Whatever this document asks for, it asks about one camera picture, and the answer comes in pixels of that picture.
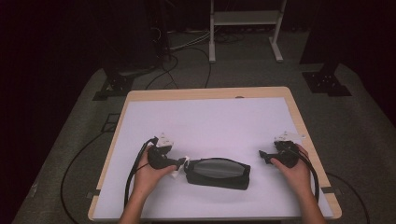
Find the finger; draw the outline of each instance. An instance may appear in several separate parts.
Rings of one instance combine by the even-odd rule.
[[[152,147],[152,145],[146,146],[145,150],[143,151],[142,158],[140,159],[141,161],[148,160],[149,148],[151,148],[151,147]]]
[[[285,172],[289,169],[288,167],[286,167],[284,164],[282,164],[282,162],[280,162],[279,160],[275,159],[275,158],[271,158],[271,163],[278,169],[280,170],[280,172],[282,172],[283,174],[285,174]]]
[[[170,173],[172,173],[173,171],[175,171],[176,168],[177,168],[177,167],[176,167],[175,165],[170,165],[170,166],[167,166],[167,167],[165,167],[165,168],[159,170],[159,172],[160,172],[161,175],[167,175],[167,174],[170,174]]]

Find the white paper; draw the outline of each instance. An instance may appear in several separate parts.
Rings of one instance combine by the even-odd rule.
[[[177,178],[166,176],[149,195],[142,218],[300,216],[283,175],[259,155],[259,150],[276,153],[276,136],[297,133],[284,98],[146,101],[127,106],[94,220],[120,217],[126,179],[136,155],[147,140],[161,133],[174,141],[168,158],[239,161],[251,166],[250,183],[247,190],[223,189],[189,184],[183,172]],[[319,206],[325,217],[332,217],[322,191]]]

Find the table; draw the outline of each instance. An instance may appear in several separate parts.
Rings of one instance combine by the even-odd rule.
[[[100,190],[103,187],[108,165],[110,163],[111,157],[113,156],[114,149],[117,143],[117,139],[120,134],[120,129],[122,122],[125,119],[125,113],[128,108],[129,102],[150,102],[150,101],[182,101],[182,100],[213,100],[213,99],[234,99],[235,97],[244,97],[245,99],[255,99],[255,98],[284,98],[287,107],[290,112],[290,116],[297,133],[303,133],[305,139],[302,140],[304,148],[308,151],[310,160],[312,161],[319,179],[319,185],[323,188],[329,188],[331,186],[324,170],[321,165],[320,159],[317,152],[315,151],[312,140],[309,136],[308,130],[305,128],[304,121],[300,115],[297,105],[295,104],[291,92],[286,87],[262,87],[262,88],[225,88],[225,89],[195,89],[195,90],[170,90],[170,91],[131,91],[127,98],[126,104],[122,109],[120,116],[120,123],[115,132],[110,150],[108,152],[105,166],[97,189]],[[328,219],[339,218],[342,215],[341,208],[335,198],[334,193],[325,193],[327,202],[332,210],[332,217],[327,217]],[[93,219],[93,213],[95,211],[96,205],[98,203],[98,196],[94,196],[92,200],[92,206],[89,211],[89,218]]]
[[[271,48],[278,63],[283,62],[283,57],[277,46],[277,37],[283,20],[287,0],[282,0],[279,10],[265,11],[223,11],[215,12],[214,0],[210,1],[210,40],[209,61],[216,61],[215,53],[215,25],[263,25],[274,24],[276,26],[274,36],[269,37]]]

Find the hand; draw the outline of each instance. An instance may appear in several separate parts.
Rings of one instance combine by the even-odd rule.
[[[119,223],[139,223],[139,218],[142,214],[143,206],[147,197],[155,189],[155,186],[165,175],[176,170],[176,166],[168,166],[161,170],[155,170],[149,165],[148,150],[146,147],[142,158],[137,166],[137,171],[134,174],[134,189],[129,197],[129,201],[122,212]]]
[[[156,170],[149,165],[148,150],[150,146],[146,147],[140,159],[138,170],[134,174],[134,189],[132,194],[139,194],[147,198],[150,193],[155,189],[155,186],[165,175],[170,174],[176,170],[176,166],[168,166],[161,170]]]
[[[308,160],[308,152],[302,146],[298,144],[296,146],[299,148],[300,154]],[[271,159],[271,163],[282,172],[290,187],[298,196],[304,197],[307,193],[312,194],[310,171],[302,160],[298,160],[297,164],[292,168],[283,165],[275,158]]]

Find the gray carpet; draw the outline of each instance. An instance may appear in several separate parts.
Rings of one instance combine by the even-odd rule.
[[[362,197],[371,223],[394,223],[396,220],[396,131],[357,74],[340,65],[336,76],[352,96],[329,97],[311,93],[302,72],[318,71],[320,64],[299,65],[308,33],[281,32],[278,45],[284,57],[276,63],[267,37],[269,34],[245,35],[242,41],[216,45],[217,62],[211,64],[208,88],[286,86],[289,87],[303,116],[327,172],[343,177]],[[177,46],[196,36],[172,35]],[[207,52],[207,44],[196,45]],[[209,63],[196,49],[174,53],[177,67],[171,71],[181,89],[205,86]],[[175,61],[165,63],[170,68]],[[143,90],[163,70],[138,77],[133,90]],[[63,210],[60,187],[66,168],[75,155],[101,132],[110,113],[120,113],[125,97],[93,101],[106,79],[103,70],[92,75],[65,123],[52,151],[43,164],[15,223],[72,223]],[[169,76],[158,78],[150,89],[174,89]],[[94,192],[112,139],[104,133],[85,147],[70,167],[64,181],[64,201],[78,223],[89,223],[90,192]],[[341,192],[337,199],[343,215],[329,223],[365,223],[358,198],[341,181],[329,177]],[[282,223],[300,223],[285,220]]]

